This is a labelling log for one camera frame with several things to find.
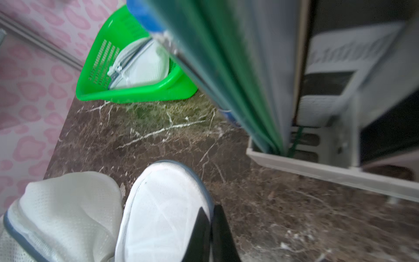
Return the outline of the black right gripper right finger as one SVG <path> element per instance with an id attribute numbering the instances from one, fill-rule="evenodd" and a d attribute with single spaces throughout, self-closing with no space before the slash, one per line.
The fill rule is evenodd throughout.
<path id="1" fill-rule="evenodd" d="M 216 205 L 211 222 L 214 262 L 241 262 L 227 217 L 221 205 Z"/>

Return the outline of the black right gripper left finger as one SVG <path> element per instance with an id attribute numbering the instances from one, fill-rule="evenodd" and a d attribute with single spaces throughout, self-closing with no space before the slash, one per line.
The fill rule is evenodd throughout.
<path id="1" fill-rule="evenodd" d="M 211 224 L 204 209 L 197 213 L 194 228 L 182 262 L 209 262 Z"/>

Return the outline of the white mesh laundry bag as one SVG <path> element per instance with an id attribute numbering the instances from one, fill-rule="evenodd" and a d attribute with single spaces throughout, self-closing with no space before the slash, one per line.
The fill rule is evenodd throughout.
<path id="1" fill-rule="evenodd" d="M 99 172 L 31 182 L 1 217 L 1 261 L 181 262 L 201 207 L 211 223 L 205 185 L 172 160 L 147 167 L 125 203 Z"/>

